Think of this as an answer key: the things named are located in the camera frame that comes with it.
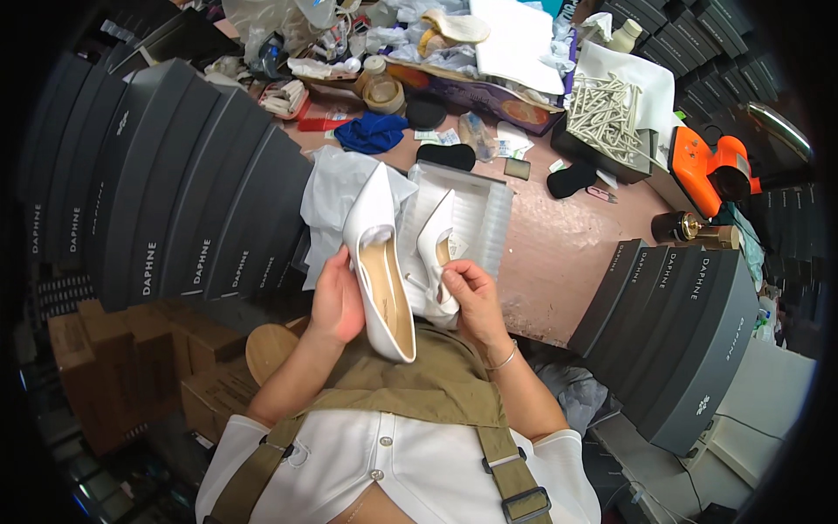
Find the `hand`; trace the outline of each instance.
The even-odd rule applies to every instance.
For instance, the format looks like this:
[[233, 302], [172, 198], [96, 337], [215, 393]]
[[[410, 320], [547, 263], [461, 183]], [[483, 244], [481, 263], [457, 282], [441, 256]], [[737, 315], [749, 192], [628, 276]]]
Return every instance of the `hand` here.
[[502, 364], [512, 351], [494, 280], [471, 260], [453, 260], [445, 265], [442, 282], [460, 303], [458, 327], [463, 336], [488, 359], [489, 366]]
[[364, 328], [358, 279], [349, 270], [349, 248], [341, 246], [323, 265], [314, 287], [309, 330], [337, 345], [347, 345]]

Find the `black sponge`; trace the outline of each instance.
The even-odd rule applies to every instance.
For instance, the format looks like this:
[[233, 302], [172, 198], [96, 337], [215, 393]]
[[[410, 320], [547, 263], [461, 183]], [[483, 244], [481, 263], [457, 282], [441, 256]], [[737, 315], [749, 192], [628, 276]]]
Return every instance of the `black sponge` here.
[[547, 175], [547, 189], [557, 199], [564, 199], [597, 181], [597, 168], [589, 163], [574, 162], [567, 169]]
[[416, 151], [416, 161], [418, 162], [420, 160], [440, 163], [450, 168], [462, 169], [463, 171], [471, 171], [477, 158], [474, 156], [474, 150], [471, 149], [471, 146], [465, 143], [459, 143], [453, 146], [437, 146], [436, 144], [427, 143], [419, 146], [419, 149]]
[[405, 116], [411, 129], [433, 131], [447, 115], [445, 101], [433, 93], [420, 91], [407, 99]]

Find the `brown cardboard box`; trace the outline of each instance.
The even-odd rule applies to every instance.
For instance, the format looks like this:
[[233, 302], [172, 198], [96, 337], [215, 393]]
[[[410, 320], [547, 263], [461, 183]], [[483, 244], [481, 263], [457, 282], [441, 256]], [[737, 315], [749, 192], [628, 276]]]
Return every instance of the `brown cardboard box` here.
[[107, 453], [122, 444], [125, 437], [116, 425], [106, 389], [101, 387], [101, 371], [85, 337], [80, 316], [53, 317], [47, 325], [61, 383], [87, 443], [97, 455]]
[[168, 320], [147, 305], [133, 306], [122, 317], [134, 335], [140, 412], [146, 421], [160, 418], [177, 409], [179, 401]]
[[182, 314], [172, 320], [178, 377], [208, 371], [216, 363], [229, 361], [245, 352], [247, 338], [238, 331], [217, 324], [209, 317]]
[[242, 415], [259, 391], [244, 357], [181, 382], [186, 424], [214, 443], [232, 415]]
[[122, 432], [128, 432], [144, 422], [137, 391], [134, 337], [118, 314], [104, 311], [101, 314], [85, 314], [95, 310], [98, 303], [98, 300], [79, 302], [81, 319], [96, 364], [101, 370], [101, 383], [111, 399], [116, 423]]

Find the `white high heel shoe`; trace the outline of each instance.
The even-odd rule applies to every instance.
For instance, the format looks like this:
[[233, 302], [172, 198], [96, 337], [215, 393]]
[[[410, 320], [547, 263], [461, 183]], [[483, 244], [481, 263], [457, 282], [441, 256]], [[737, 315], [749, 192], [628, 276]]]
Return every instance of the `white high heel shoe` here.
[[396, 219], [384, 163], [375, 167], [346, 216], [344, 244], [358, 277], [373, 349], [393, 361], [413, 362], [413, 312], [396, 255]]
[[440, 324], [446, 324], [460, 310], [460, 303], [442, 283], [442, 266], [451, 261], [448, 237], [453, 232], [453, 222], [454, 190], [451, 189], [437, 204], [416, 239], [416, 249], [430, 281], [425, 292], [425, 315], [434, 324], [437, 324], [437, 318]]

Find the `silver bangle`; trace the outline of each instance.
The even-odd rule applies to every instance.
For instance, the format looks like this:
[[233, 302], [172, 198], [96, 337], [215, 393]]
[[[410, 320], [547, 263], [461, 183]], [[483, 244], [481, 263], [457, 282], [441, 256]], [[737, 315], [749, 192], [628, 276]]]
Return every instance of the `silver bangle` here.
[[503, 366], [506, 366], [507, 364], [509, 364], [512, 361], [512, 359], [515, 357], [515, 352], [517, 350], [518, 350], [518, 341], [515, 340], [515, 339], [512, 339], [512, 354], [510, 355], [510, 358], [506, 359], [506, 361], [504, 361], [504, 363], [501, 364], [500, 366], [489, 367], [489, 366], [484, 365], [484, 367], [486, 368], [486, 371], [497, 371], [500, 368], [502, 368]]

